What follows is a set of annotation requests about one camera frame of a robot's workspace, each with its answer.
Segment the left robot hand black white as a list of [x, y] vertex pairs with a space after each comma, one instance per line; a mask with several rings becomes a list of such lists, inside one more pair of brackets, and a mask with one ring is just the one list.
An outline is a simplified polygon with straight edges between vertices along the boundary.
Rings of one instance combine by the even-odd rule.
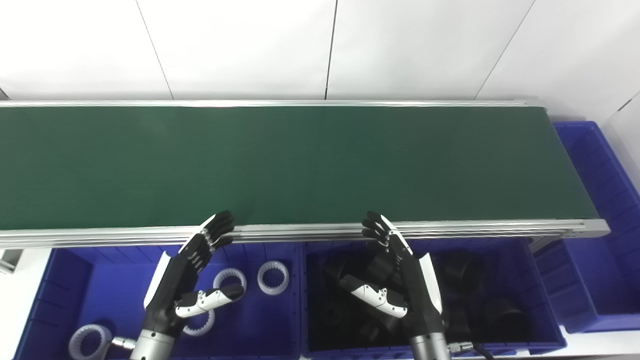
[[206, 290], [195, 289], [200, 273], [213, 254], [233, 242], [234, 230], [229, 210], [213, 214], [179, 248], [174, 256], [161, 256], [143, 301], [142, 330], [178, 338], [188, 318], [228, 305], [246, 293], [242, 284]]

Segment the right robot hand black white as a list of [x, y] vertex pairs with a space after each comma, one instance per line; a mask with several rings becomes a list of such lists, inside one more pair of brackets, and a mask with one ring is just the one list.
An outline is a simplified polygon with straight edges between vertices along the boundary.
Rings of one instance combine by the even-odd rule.
[[423, 269], [423, 259], [414, 255], [402, 232], [386, 216], [368, 210], [361, 222], [362, 235], [381, 246], [399, 272], [403, 290], [390, 290], [346, 273], [338, 284], [346, 292], [378, 312], [402, 319], [410, 337], [429, 337], [445, 332], [441, 310], [434, 304]]

